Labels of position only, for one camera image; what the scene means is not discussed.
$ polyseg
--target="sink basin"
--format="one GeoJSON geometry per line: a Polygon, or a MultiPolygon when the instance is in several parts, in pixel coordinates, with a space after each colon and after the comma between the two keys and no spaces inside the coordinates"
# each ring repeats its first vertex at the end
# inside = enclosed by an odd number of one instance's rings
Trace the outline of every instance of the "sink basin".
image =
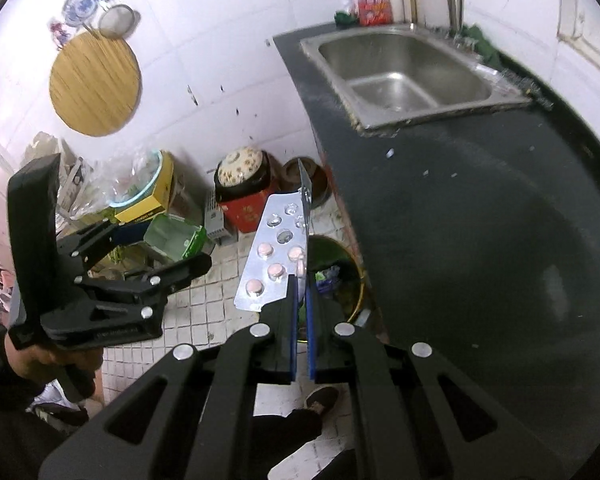
{"type": "Polygon", "coordinates": [[[475,56],[410,25],[350,29],[301,44],[365,129],[530,102],[475,56]]]}

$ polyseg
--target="green plastic container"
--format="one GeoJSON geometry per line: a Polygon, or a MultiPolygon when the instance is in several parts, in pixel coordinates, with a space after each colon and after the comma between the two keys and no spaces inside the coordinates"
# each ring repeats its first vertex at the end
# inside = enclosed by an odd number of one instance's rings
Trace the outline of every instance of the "green plastic container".
{"type": "Polygon", "coordinates": [[[144,234],[144,241],[174,262],[201,251],[210,253],[214,246],[204,227],[167,213],[154,217],[144,234]]]}

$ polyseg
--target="yellow box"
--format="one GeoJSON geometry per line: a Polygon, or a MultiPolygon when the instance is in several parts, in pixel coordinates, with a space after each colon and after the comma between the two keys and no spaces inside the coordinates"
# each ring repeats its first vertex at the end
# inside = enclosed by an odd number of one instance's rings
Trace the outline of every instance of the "yellow box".
{"type": "Polygon", "coordinates": [[[158,213],[164,213],[169,208],[171,193],[171,179],[173,178],[173,159],[171,154],[160,150],[162,153],[162,169],[155,181],[151,194],[122,211],[116,213],[116,218],[121,222],[142,222],[153,218],[158,213]]]}

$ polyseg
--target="hand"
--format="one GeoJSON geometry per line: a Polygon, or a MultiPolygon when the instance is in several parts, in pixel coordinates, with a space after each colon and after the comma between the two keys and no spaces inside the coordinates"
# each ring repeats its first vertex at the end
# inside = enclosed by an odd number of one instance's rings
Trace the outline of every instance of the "hand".
{"type": "Polygon", "coordinates": [[[4,349],[16,375],[38,384],[47,384],[56,379],[57,366],[76,365],[80,370],[89,372],[102,366],[102,348],[73,352],[52,345],[33,345],[16,350],[7,334],[4,337],[4,349]]]}

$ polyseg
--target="shoe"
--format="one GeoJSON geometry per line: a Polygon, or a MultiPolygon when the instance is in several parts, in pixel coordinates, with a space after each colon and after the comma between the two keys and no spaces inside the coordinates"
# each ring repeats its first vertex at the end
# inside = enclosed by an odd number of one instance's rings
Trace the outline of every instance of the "shoe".
{"type": "Polygon", "coordinates": [[[324,418],[338,402],[340,391],[335,386],[320,386],[304,401],[304,407],[324,418]]]}

